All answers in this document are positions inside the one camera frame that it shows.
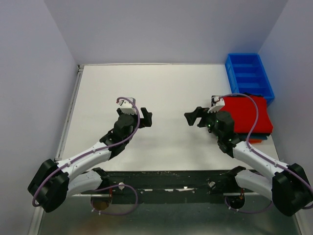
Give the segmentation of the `red t shirt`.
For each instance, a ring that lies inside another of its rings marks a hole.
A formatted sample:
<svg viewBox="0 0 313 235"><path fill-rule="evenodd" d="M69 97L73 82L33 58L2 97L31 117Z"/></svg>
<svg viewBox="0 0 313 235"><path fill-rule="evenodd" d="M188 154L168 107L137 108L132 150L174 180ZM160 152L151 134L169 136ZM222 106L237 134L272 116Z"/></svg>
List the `red t shirt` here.
<svg viewBox="0 0 313 235"><path fill-rule="evenodd" d="M257 118L257 124L252 132L254 134L272 133L273 126L267 113L267 101L263 97L229 96L224 98L224 102L225 106L221 110L231 114L234 120L234 132L247 134Z"/></svg>

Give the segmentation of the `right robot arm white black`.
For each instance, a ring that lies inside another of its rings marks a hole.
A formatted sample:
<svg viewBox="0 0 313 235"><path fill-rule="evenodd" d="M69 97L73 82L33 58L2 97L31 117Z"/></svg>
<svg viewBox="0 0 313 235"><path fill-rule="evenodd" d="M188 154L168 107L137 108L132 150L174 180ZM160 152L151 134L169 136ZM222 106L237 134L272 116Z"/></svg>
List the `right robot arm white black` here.
<svg viewBox="0 0 313 235"><path fill-rule="evenodd" d="M210 112L197 107L184 117L188 125L200 119L198 127L207 128L217 138L220 150L252 167L256 173L242 169L225 179L225 187L235 192L245 188L269 199L284 215L313 207L313 189L304 168L299 164L278 161L252 147L234 131L234 120L226 111Z"/></svg>

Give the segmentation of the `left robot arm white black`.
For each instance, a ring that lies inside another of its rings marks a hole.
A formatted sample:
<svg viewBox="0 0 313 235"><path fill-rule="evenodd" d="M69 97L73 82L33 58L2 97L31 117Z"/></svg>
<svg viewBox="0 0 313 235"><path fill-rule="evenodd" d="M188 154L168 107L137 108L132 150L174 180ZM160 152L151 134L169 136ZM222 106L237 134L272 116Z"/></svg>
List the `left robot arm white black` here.
<svg viewBox="0 0 313 235"><path fill-rule="evenodd" d="M136 110L117 109L119 117L113 129L92 147L65 160L44 161L27 188L32 205L52 212L72 195L90 190L104 193L109 182L105 171L96 165L124 151L138 129L152 126L153 114L146 108L140 110L139 115Z"/></svg>

